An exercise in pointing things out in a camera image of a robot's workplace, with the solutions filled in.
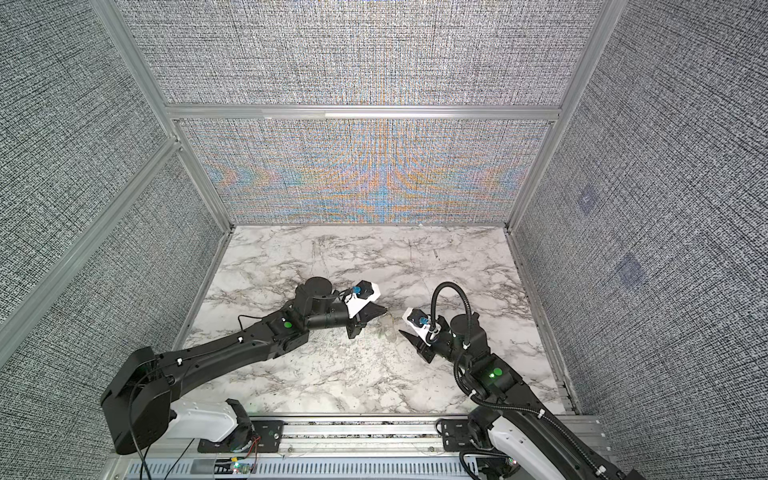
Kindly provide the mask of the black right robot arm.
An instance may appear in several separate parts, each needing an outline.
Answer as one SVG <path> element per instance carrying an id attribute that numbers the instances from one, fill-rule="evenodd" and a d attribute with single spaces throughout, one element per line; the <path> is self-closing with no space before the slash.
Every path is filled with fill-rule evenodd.
<path id="1" fill-rule="evenodd" d="M 492 352 L 479 315 L 446 321 L 420 309 L 402 316 L 401 334 L 427 362 L 452 363 L 454 380 L 476 408 L 468 415 L 474 444 L 503 453 L 534 479 L 641 479 L 581 440 L 533 393 L 514 368 Z"/>

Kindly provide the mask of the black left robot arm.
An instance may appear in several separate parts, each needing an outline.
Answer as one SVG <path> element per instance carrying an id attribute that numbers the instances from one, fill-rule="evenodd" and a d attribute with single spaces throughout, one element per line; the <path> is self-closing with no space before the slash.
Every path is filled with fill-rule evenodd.
<path id="1" fill-rule="evenodd" d="M 189 438 L 203 453 L 241 452 L 257 432 L 235 399 L 202 404 L 184 395 L 250 364 L 281 357 L 305 345 L 313 330 L 342 328 L 355 338 L 386 313 L 377 284 L 361 281 L 336 290 L 324 277 L 298 285 L 293 299 L 247 328 L 187 349 L 132 352 L 100 399 L 114 449 L 138 453 L 164 438 Z"/>

